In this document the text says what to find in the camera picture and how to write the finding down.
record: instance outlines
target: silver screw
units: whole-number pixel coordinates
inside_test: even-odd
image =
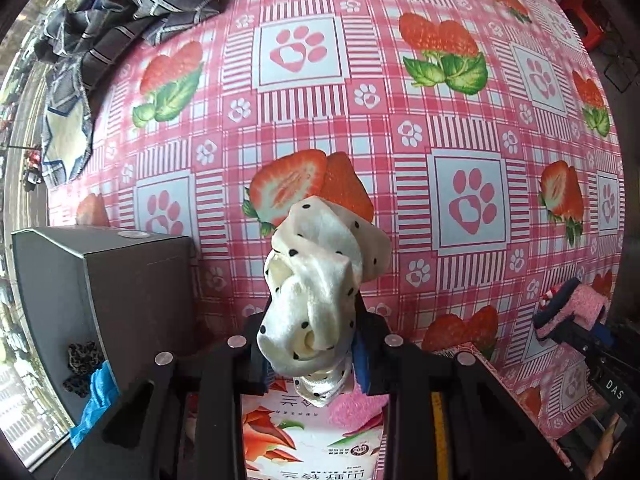
[[[231,348],[242,348],[246,345],[246,338],[243,335],[233,335],[226,340],[226,344]]]
[[[402,343],[404,343],[404,339],[398,334],[387,334],[385,336],[385,344],[391,346],[391,348],[402,346]]]
[[[173,360],[174,360],[174,355],[171,352],[160,352],[154,359],[154,361],[158,366],[167,365]]]
[[[469,352],[460,352],[456,359],[463,366],[471,366],[476,362],[475,356]]]

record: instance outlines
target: tablecloth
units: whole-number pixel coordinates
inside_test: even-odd
[[[112,226],[193,237],[210,340],[262,310],[291,200],[329,195],[392,239],[367,307],[417,342],[441,314],[494,307],[492,362],[514,391],[540,386],[557,437],[602,400],[531,319],[567,278],[615,283],[625,188],[608,110],[554,0],[230,0],[118,68],[50,224],[94,193]]]

